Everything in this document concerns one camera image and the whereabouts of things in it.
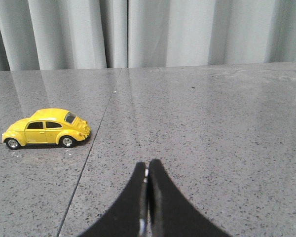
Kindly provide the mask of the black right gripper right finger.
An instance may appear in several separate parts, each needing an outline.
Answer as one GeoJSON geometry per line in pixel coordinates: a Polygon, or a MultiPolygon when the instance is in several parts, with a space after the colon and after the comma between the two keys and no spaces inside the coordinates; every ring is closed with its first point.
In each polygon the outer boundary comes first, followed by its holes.
{"type": "Polygon", "coordinates": [[[229,236],[189,203],[158,159],[149,164],[148,189],[154,237],[229,236]]]}

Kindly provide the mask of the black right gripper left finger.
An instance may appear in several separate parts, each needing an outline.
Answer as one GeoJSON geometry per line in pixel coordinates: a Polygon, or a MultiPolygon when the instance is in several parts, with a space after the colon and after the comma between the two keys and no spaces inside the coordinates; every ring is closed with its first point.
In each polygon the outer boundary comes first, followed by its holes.
{"type": "Polygon", "coordinates": [[[106,213],[81,237],[145,237],[147,235],[147,173],[136,163],[126,187],[106,213]]]}

